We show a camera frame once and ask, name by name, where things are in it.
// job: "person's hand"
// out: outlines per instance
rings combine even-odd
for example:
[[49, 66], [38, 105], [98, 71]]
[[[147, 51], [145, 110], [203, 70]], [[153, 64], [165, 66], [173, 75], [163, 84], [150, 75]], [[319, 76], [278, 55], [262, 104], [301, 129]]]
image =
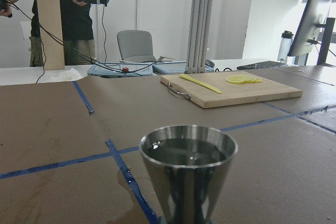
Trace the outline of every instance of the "person's hand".
[[9, 16], [10, 14], [12, 14], [12, 9], [9, 5], [7, 5], [7, 10], [0, 10], [0, 16]]
[[85, 6], [86, 3], [83, 1], [83, 2], [78, 2], [77, 0], [72, 0], [72, 2], [78, 6]]

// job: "clear liquid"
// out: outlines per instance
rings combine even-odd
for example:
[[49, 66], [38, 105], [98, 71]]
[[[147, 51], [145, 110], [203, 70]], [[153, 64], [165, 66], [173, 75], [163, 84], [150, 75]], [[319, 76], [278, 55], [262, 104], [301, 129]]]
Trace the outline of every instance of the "clear liquid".
[[151, 158], [172, 165], [207, 165], [226, 159], [216, 145], [192, 139], [157, 141], [146, 151]]

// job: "wooden cutting board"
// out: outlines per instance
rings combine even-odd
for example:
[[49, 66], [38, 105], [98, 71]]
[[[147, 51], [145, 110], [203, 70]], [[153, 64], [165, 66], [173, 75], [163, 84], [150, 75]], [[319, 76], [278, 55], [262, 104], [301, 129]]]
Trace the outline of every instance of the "wooden cutting board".
[[[236, 74], [247, 74], [252, 77], [260, 78], [263, 82], [232, 84], [225, 80], [228, 76]], [[166, 85], [170, 83], [171, 87], [178, 92], [189, 93], [191, 95], [190, 100], [203, 108], [302, 96], [302, 90], [243, 71], [193, 73], [188, 75], [201, 82], [215, 86], [222, 91], [222, 94], [218, 94], [199, 84], [185, 80], [181, 78], [179, 74], [163, 75], [161, 76], [161, 82]]]

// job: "metal handle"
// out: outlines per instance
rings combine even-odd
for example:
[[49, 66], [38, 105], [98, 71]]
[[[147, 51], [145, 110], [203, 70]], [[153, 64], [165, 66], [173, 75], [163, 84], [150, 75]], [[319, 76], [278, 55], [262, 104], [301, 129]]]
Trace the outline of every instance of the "metal handle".
[[185, 99], [190, 100], [190, 98], [191, 98], [191, 94], [178, 92], [176, 89], [174, 89], [174, 88], [172, 87], [172, 85], [171, 85], [170, 82], [168, 82], [167, 86], [168, 86], [168, 89], [169, 89], [170, 91], [172, 91], [174, 94], [181, 95], [181, 96], [183, 96]]

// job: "chair backrest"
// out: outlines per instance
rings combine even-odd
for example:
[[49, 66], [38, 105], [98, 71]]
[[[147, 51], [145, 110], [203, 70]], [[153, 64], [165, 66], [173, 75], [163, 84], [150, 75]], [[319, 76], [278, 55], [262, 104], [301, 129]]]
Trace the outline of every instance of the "chair backrest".
[[133, 62], [156, 61], [152, 35], [148, 31], [124, 30], [117, 34], [121, 59]]

